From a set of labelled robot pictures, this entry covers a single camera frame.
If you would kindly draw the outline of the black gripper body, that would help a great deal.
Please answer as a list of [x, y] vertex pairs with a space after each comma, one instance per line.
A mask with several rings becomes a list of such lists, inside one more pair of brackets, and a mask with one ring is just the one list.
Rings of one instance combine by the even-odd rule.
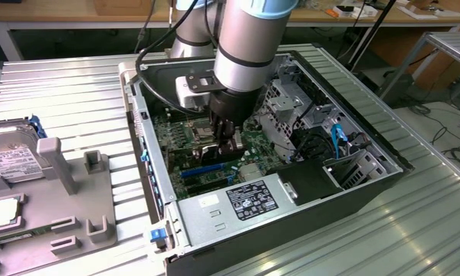
[[253, 113], [261, 89], [237, 92], [230, 89], [210, 92], [209, 109], [210, 124], [213, 127], [220, 122], [230, 122], [234, 127], [241, 127]]

